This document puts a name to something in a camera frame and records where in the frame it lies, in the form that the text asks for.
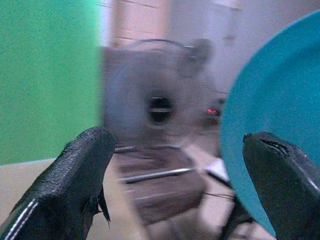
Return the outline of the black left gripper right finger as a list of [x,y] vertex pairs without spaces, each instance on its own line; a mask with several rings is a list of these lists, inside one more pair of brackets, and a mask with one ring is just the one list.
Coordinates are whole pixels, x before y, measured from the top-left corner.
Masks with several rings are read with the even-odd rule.
[[242,156],[278,240],[320,238],[320,167],[271,132],[246,133]]

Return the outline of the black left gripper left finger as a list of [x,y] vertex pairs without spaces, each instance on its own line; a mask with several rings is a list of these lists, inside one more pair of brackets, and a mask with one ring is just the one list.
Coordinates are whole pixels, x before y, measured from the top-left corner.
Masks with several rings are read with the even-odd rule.
[[96,214],[110,214],[104,176],[115,138],[101,126],[69,142],[26,190],[0,226],[3,240],[84,240]]

